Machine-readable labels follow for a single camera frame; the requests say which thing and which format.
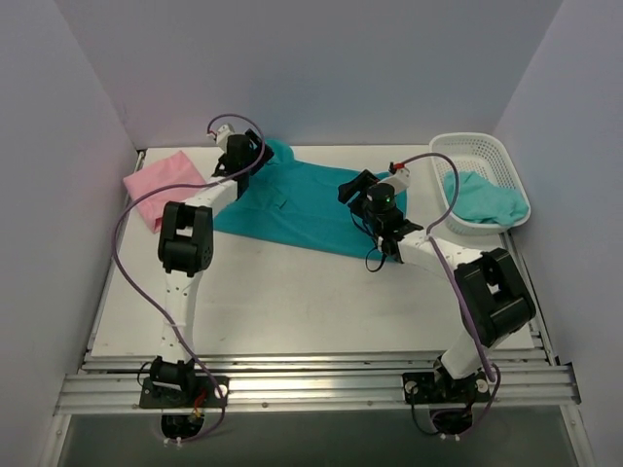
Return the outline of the teal t shirt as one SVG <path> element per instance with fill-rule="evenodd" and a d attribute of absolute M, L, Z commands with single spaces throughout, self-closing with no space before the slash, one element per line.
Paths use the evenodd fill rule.
<path fill-rule="evenodd" d="M 242 197 L 214 219 L 214 229 L 288 246 L 365 258 L 372 240 L 358 229 L 338 187 L 357 170 L 295 158 L 286 143 L 270 139 L 274 156 L 250 178 Z"/>

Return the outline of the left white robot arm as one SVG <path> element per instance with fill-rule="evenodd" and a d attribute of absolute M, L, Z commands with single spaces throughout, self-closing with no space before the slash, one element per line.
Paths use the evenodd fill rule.
<path fill-rule="evenodd" d="M 223 151 L 207 186 L 183 201 L 165 205 L 158 258 L 165 270 L 165 315 L 159 354 L 150 381 L 175 408 L 185 408 L 199 392 L 193 325 L 199 285 L 214 253 L 214 220 L 236 202 L 273 150 L 252 129 L 237 133 L 221 126 L 215 136 Z"/>

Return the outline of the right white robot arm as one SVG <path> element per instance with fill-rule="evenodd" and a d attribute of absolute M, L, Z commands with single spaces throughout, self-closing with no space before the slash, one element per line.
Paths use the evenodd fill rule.
<path fill-rule="evenodd" d="M 433 236 L 405 217 L 396 196 L 410 186 L 409 171 L 397 169 L 384 179 L 368 170 L 338 188 L 338 201 L 370 235 L 382 259 L 428 270 L 441 270 L 455 292 L 463 330 L 439 358 L 432 389 L 443 401 L 455 401 L 467 389 L 467 377 L 490 369 L 489 352 L 520 331 L 536 314 L 528 287 L 510 253 L 481 251 Z"/>

